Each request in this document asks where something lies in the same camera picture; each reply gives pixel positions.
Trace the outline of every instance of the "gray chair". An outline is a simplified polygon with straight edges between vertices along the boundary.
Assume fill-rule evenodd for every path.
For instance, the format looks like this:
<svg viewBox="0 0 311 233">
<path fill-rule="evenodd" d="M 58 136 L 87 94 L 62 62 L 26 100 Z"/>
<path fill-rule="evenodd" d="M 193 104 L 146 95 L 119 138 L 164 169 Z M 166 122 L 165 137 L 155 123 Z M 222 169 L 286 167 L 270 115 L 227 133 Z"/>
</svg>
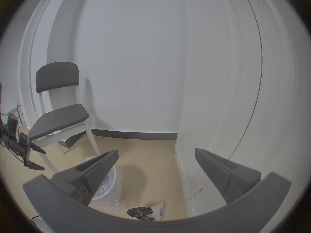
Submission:
<svg viewBox="0 0 311 233">
<path fill-rule="evenodd" d="M 82 104 L 73 104 L 64 108 L 60 108 L 48 113 L 45 113 L 45 108 L 42 99 L 42 92 L 67 87 L 75 86 L 76 97 L 79 102 L 79 69 L 76 64 L 70 62 L 55 62 L 41 67 L 36 73 L 36 91 L 39 94 L 39 100 L 43 115 L 37 120 L 28 133 L 28 139 L 44 148 L 48 145 L 56 143 L 62 154 L 59 141 L 67 139 L 70 136 L 86 132 L 89 142 L 93 145 L 97 155 L 100 155 L 98 146 L 91 132 L 88 122 L 89 114 Z M 57 173 L 57 169 L 46 157 L 45 154 L 39 153 L 45 163 Z"/>
</svg>

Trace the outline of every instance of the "crumpled black cloth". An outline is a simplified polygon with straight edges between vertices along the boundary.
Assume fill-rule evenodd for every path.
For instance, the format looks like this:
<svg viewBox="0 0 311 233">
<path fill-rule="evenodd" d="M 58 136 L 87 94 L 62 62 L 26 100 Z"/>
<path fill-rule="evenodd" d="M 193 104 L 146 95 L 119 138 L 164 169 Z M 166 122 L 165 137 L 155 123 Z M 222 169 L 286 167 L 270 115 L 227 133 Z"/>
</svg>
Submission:
<svg viewBox="0 0 311 233">
<path fill-rule="evenodd" d="M 127 214 L 136 217 L 141 221 L 154 221 L 154 218 L 149 218 L 147 215 L 152 214 L 151 207 L 138 207 L 127 210 Z"/>
</svg>

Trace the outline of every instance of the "floor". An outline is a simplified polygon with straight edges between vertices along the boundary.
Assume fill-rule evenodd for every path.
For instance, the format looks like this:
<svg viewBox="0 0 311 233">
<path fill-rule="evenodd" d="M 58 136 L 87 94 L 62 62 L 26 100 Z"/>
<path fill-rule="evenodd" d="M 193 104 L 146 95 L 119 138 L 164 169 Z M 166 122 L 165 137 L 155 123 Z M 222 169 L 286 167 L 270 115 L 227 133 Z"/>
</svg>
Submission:
<svg viewBox="0 0 311 233">
<path fill-rule="evenodd" d="M 26 127 L 20 130 L 28 133 Z M 91 202 L 90 207 L 111 215 L 134 219 L 126 214 L 128 209 L 138 206 L 148 207 L 163 202 L 162 220 L 188 217 L 175 159 L 175 140 L 131 140 L 100 136 L 95 136 L 95 140 L 101 153 L 110 150 L 119 152 L 116 167 L 122 171 L 124 207 L 117 210 L 104 210 L 95 207 L 95 202 Z M 25 215 L 32 218 L 37 215 L 37 212 L 27 199 L 22 184 L 39 174 L 50 178 L 53 173 L 35 151 L 31 151 L 29 160 L 46 167 L 44 171 L 27 169 L 8 150 L 2 146 L 0 149 L 2 163 L 0 170 L 9 192 Z M 63 149 L 65 155 L 60 153 L 55 144 L 44 148 L 48 158 L 59 171 L 75 166 L 86 157 L 95 155 L 85 134 L 69 150 Z"/>
</svg>

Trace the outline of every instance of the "white chair leg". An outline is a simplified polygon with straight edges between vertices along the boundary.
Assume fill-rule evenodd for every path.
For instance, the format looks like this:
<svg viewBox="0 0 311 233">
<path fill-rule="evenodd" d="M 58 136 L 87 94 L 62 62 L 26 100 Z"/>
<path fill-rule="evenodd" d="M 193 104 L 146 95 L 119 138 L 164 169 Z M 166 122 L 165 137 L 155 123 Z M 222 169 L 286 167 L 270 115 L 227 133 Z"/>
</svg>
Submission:
<svg viewBox="0 0 311 233">
<path fill-rule="evenodd" d="M 89 122 L 87 119 L 84 121 L 84 126 L 85 126 L 85 132 L 87 133 L 88 138 L 91 141 L 91 144 L 93 145 L 93 148 L 94 148 L 96 154 L 100 155 L 101 153 L 99 152 L 98 146 L 95 142 L 94 136 L 92 134 L 92 131 L 91 131 L 91 128 L 90 128 L 90 125 L 89 125 Z"/>
<path fill-rule="evenodd" d="M 54 173 L 58 173 L 58 170 L 56 169 L 56 167 L 54 167 L 52 162 L 46 157 L 44 153 L 39 153 L 39 155 Z"/>
<path fill-rule="evenodd" d="M 86 132 L 86 136 L 87 136 L 87 138 L 89 139 L 89 142 L 91 143 L 91 138 L 90 138 L 90 136 L 89 136 L 89 134 L 88 134 L 87 130 L 86 130 L 85 132 Z"/>
<path fill-rule="evenodd" d="M 60 150 L 61 154 L 64 155 L 65 152 L 64 152 L 64 150 L 62 149 L 62 147 L 60 146 L 60 144 L 57 142 L 56 145 L 57 145 L 57 148 Z"/>
</svg>

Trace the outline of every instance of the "clear plastic bag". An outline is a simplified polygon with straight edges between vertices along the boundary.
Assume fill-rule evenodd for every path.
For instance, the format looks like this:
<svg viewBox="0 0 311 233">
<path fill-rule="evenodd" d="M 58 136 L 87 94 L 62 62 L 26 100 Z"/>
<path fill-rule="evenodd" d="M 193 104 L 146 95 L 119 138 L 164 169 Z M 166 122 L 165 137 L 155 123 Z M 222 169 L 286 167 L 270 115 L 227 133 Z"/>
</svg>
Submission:
<svg viewBox="0 0 311 233">
<path fill-rule="evenodd" d="M 89 206 L 94 209 L 118 210 L 124 207 L 122 171 L 113 166 L 97 189 Z"/>
</svg>

